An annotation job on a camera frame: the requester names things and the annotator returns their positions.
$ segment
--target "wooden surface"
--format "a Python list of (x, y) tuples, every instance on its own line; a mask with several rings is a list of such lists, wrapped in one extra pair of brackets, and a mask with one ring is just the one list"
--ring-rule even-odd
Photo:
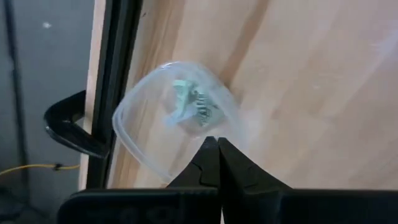
[[(239, 103), (244, 153), (278, 179), (398, 189), (397, 8), (395, 0), (145, 0), (127, 90), (162, 63), (200, 62)], [(139, 114), (129, 130), (147, 145), (158, 137), (154, 116)], [(172, 147), (149, 150), (179, 160)], [(111, 170), (109, 187), (164, 185), (119, 143)]]
[[(98, 63), (100, 61), (100, 49), (102, 28), (105, 15), (106, 0), (95, 0), (93, 29), (91, 30), (90, 62), (87, 74), (86, 105), (83, 128), (91, 133), (93, 123), (94, 99), (98, 74)], [(86, 188), (88, 170), (88, 156), (82, 154), (80, 157), (79, 190)]]

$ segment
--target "black metal frame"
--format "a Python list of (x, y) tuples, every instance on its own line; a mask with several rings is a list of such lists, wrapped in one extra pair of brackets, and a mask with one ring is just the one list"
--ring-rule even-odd
[(91, 134), (109, 149), (105, 159), (90, 157), (86, 188), (104, 188), (115, 135), (111, 118), (124, 94), (142, 0), (107, 0), (99, 56)]

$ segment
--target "transparent plastic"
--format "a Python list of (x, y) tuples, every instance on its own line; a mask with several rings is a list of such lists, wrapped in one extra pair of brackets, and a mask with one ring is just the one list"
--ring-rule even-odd
[[(222, 118), (206, 126), (194, 116), (172, 121), (175, 80), (199, 86)], [(113, 128), (128, 151), (166, 183), (187, 166), (206, 136), (226, 137), (238, 147), (245, 142), (232, 94), (207, 68), (192, 62), (167, 63), (145, 76), (116, 108)]]

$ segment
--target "black plastic object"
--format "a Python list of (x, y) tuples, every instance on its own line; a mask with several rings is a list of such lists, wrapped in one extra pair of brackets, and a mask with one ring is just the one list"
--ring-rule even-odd
[(398, 223), (398, 192), (291, 189), (227, 139), (207, 137), (166, 189), (83, 191), (58, 223)]
[(85, 99), (84, 90), (52, 105), (44, 114), (45, 130), (64, 146), (89, 156), (105, 158), (109, 153), (105, 144), (75, 123), (84, 116)]

